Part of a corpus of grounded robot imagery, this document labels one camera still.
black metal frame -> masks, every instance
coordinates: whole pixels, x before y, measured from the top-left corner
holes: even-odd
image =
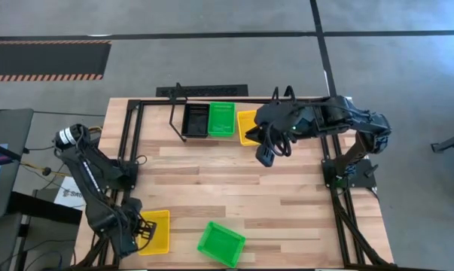
[[[305,99],[305,98],[298,98],[298,101],[301,102],[314,102],[315,100],[318,100],[318,98],[313,98],[313,99]],[[120,148],[118,151],[118,159],[123,160],[124,159],[124,154],[126,153],[126,142],[127,142],[127,137],[128,137],[128,131],[130,128],[130,124],[132,121],[133,113],[134,111],[137,111],[136,119],[135,119],[135,129],[133,132],[133,141],[131,144],[131,154],[129,156],[129,160],[135,160],[137,157],[137,151],[138,151],[138,145],[139,145],[139,135],[141,132],[142,128],[142,117],[143,113],[145,111],[145,107],[147,105],[171,105],[172,110],[175,110],[176,105],[184,105],[187,103],[187,99],[185,100],[175,100],[174,102],[171,99],[158,99],[158,100],[137,100],[137,99],[132,99],[128,101],[128,104],[126,106],[126,114],[125,114],[125,122],[123,125],[123,134],[121,135],[121,140],[120,140]],[[265,104],[270,102],[270,99],[255,99],[255,98],[232,98],[232,99],[218,99],[215,97],[209,98],[209,99],[198,99],[198,101],[210,101],[210,102],[249,102],[249,103],[260,103],[260,104]],[[181,137],[181,134],[178,132],[178,130],[175,129],[175,127],[171,124],[172,122],[172,116],[171,114],[169,122],[170,125],[173,127],[173,129],[177,132],[177,134]],[[338,141],[338,137],[334,136],[334,148],[336,149],[336,155],[340,155],[340,143]],[[326,138],[321,138],[321,145],[322,145],[322,150],[324,153],[324,160],[329,160],[331,158],[329,154],[329,148],[328,148],[328,143]],[[352,204],[352,196],[349,192],[348,188],[342,188],[343,190],[346,189],[344,194],[344,200],[346,201],[346,210],[347,214],[349,216],[349,219],[352,221],[352,225],[354,227],[357,227],[357,221],[355,220],[355,210],[354,206]],[[334,202],[337,199],[337,188],[336,187],[331,187],[331,198],[333,201],[333,206]],[[117,200],[117,191],[113,190],[111,193],[111,196],[113,199],[116,201]],[[123,194],[123,199],[128,199],[130,196],[130,191],[125,191]],[[346,241],[346,234],[344,231],[343,227],[343,219],[340,215],[337,214],[337,212],[334,212],[335,214],[335,221],[336,221],[336,226],[337,226],[337,233],[339,236],[339,243],[340,243],[340,250],[343,258],[343,263],[344,266],[348,266],[351,264],[350,259],[349,259],[349,251],[347,248],[347,241]],[[354,244],[355,244],[355,253],[358,258],[358,263],[361,265],[365,265],[365,260],[364,260],[364,254],[361,250],[361,246],[358,244],[358,241],[354,239]],[[99,254],[99,265],[105,264],[105,259],[106,259],[106,252],[107,249],[104,249],[102,252]],[[115,256],[113,264],[119,264],[119,259]]]

black stripe on floor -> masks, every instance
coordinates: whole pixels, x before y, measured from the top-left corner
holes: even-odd
[[[415,37],[454,35],[454,30],[344,31],[324,32],[325,37]]]
[[[325,79],[327,80],[327,91],[329,92],[330,96],[336,96],[337,91],[335,89],[331,61],[329,60],[329,54],[327,52],[327,44],[325,43],[324,31],[322,30],[322,23],[320,20],[320,13],[318,12],[317,1],[310,0],[310,7],[312,8],[312,16],[315,23],[315,33],[317,34],[318,49],[320,51],[322,66],[324,67]]]
[[[102,79],[110,41],[0,41],[0,81]]]
[[[304,31],[258,31],[258,32],[201,32],[201,33],[157,33],[157,34],[115,34],[93,35],[55,35],[55,36],[0,36],[0,41],[47,41],[52,38],[61,41],[108,40],[162,40],[191,38],[299,38],[314,37],[315,32]]]

wooden table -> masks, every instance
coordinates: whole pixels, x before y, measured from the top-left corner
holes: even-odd
[[[109,102],[99,148],[111,158],[117,156],[127,101],[114,98]],[[259,106],[237,103],[236,110]],[[177,105],[175,110],[173,123],[178,130],[183,109]],[[197,251],[209,221],[246,237],[237,268],[343,266],[331,196],[320,166],[320,139],[299,141],[291,157],[276,157],[273,167],[265,168],[255,159],[256,147],[241,146],[237,134],[230,139],[183,143],[169,127],[170,111],[169,105],[145,107],[138,154],[146,155],[148,162],[140,166],[131,194],[143,202],[143,210],[170,210],[170,250],[152,256],[132,254],[121,261],[120,268],[226,268]],[[340,135],[343,152],[354,141],[351,131]],[[363,188],[351,192],[360,231],[381,257],[392,262],[377,199]],[[92,235],[83,217],[75,246],[78,260],[89,251]],[[355,262],[347,229],[346,235],[351,262]]]

black floor mat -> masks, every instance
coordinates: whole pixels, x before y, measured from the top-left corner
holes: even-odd
[[[177,97],[228,97],[248,96],[248,85],[214,85],[214,86],[181,86],[184,93],[177,93]],[[157,97],[169,97],[175,87],[157,87]]]
[[[0,81],[102,79],[110,41],[0,41]]]

gray concrete floor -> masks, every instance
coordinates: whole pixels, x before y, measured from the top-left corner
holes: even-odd
[[[454,0],[318,6],[325,31],[454,30]],[[0,35],[313,29],[307,0],[0,0]],[[433,154],[429,146],[454,135],[454,36],[326,41],[337,92],[385,114],[393,127],[389,147],[371,158],[379,163],[380,205],[396,263],[454,270],[454,150]],[[298,96],[327,95],[315,38],[136,40],[113,41],[101,81],[0,83],[0,108],[104,114],[110,97],[153,96],[156,87],[177,81],[248,84],[252,96],[288,84]],[[48,146],[58,129],[77,122],[100,125],[103,118],[35,114],[28,147]],[[59,166],[49,151],[25,160]],[[21,169],[14,189],[31,193],[44,185]]]

